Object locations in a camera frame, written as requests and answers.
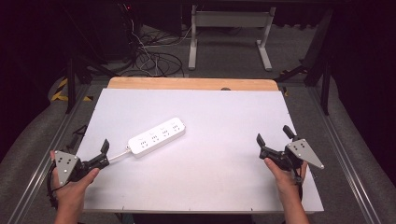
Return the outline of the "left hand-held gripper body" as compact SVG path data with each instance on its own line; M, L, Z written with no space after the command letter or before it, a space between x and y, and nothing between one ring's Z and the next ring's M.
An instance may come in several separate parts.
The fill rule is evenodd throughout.
M103 169L109 165L106 154L101 153L90 161L82 161L78 156L63 151L55 151L55 164L61 186L69 181L77 182L91 170Z

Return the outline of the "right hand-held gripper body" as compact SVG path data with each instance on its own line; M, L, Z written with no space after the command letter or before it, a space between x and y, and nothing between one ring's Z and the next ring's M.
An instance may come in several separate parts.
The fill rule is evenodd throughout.
M319 169L324 168L324 164L305 139L286 144L283 151L276 151L265 145L264 148L261 148L259 158L262 160L265 158L271 159L284 171L299 169L304 161Z

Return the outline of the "white power strip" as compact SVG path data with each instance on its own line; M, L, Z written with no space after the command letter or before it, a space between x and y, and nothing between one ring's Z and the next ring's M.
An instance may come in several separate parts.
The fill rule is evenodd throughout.
M186 126L179 118L168 121L131 138L126 148L141 158L150 152L178 139L186 132Z

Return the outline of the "person's left hand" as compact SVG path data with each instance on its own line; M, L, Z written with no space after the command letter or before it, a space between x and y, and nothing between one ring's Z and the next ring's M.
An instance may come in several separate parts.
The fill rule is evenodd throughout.
M71 182L63 187L59 184L58 169L52 171L52 186L57 188L55 191L58 199L58 209L71 206L72 208L81 207L84 204L85 191L87 187L98 176L100 170L94 168L78 182Z

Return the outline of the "person's right hand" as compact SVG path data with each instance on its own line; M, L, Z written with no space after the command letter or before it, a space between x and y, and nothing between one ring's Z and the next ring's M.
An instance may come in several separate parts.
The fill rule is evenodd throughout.
M276 180L276 187L280 201L297 202L301 201L299 187L291 172L281 170L271 159L264 160L265 165L271 171Z

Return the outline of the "black clamp beside table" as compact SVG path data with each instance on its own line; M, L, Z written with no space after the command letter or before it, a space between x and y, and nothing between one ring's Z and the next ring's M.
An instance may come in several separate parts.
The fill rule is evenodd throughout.
M77 142L85 136L85 132L87 131L87 128L88 128L87 125L82 125L80 128L78 128L72 132L72 139L65 146L65 148L68 152L72 151L75 148L75 146L77 145Z

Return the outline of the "yellow black hazard tape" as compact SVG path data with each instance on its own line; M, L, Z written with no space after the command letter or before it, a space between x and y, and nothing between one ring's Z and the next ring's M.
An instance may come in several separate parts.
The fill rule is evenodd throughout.
M67 82L68 82L67 77L63 77L63 79L59 83L55 93L52 95L51 101L67 101L68 100L68 96L63 95L63 90L64 90Z

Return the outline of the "black tripod stand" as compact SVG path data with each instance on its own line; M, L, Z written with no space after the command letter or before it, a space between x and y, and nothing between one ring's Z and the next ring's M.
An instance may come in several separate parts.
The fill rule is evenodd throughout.
M92 67L96 71L101 74L104 74L108 77L116 77L117 74L110 71L109 69L103 67L99 63L85 57L83 55L75 55L72 56L68 62L66 67L66 77L67 77L67 97L68 104L66 113L69 114L72 109L77 104L77 95L76 95L76 79L79 80L81 84L90 84L92 81L91 72L88 69L88 66Z

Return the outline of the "black metal stand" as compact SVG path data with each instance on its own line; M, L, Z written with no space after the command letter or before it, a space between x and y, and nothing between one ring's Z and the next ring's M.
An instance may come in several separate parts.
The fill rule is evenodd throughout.
M301 60L301 64L290 71L284 71L282 75L275 78L275 82L284 82L287 79L306 71L306 77L304 84L307 87L314 87L320 79L321 84L321 95L320 95L320 107L323 113L328 116L328 101L329 101L329 90L330 90L330 66L328 59L324 53L323 46L324 41L328 32L328 28L332 19L332 9L327 9L324 16L322 17L312 42L308 48L307 53Z

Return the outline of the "wooden table board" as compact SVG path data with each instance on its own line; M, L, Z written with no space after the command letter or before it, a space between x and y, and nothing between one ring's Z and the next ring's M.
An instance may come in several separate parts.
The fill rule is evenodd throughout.
M113 77L109 89L277 91L271 79L190 78L190 77Z

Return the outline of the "dark equipment cabinet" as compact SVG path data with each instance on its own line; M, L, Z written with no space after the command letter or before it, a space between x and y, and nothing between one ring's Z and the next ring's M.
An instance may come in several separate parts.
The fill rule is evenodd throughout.
M92 6L95 32L107 61L136 59L133 24L123 4L98 3Z

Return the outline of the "aluminium floor rail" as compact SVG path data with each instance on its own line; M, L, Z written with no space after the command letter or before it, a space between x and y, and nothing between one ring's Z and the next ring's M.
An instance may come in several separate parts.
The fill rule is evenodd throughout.
M324 110L320 104L320 96L315 88L308 87L308 94L310 95L312 101L318 113L324 123L326 133L330 136L330 142L332 144L332 150L346 176L346 181L351 188L351 191L359 205L359 208L364 216L367 224L382 224L375 208L367 194L365 187L363 186L360 177L351 159L348 157L346 149L341 142L341 139L335 130L333 123L328 115L324 113Z
M2 162L3 168L9 168L4 175L5 192L2 195L8 196L9 200L3 202L3 205L7 205L10 211L3 224L22 224L42 184L46 181L50 168L49 153L52 149L62 146L76 111L89 88L88 84L77 87L76 103L69 112L67 102L51 103L28 125L11 147Z

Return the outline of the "white metal desk frame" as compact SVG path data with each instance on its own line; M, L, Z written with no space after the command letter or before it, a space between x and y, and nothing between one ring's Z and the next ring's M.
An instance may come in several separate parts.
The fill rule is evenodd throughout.
M266 71L273 69L268 53L266 42L272 27L276 8L270 7L264 12L234 12L234 11L205 11L198 10L197 5L191 7L191 43L188 67L196 68L197 58L197 27L241 27L263 28L262 38L256 41L256 46L261 55L262 64Z

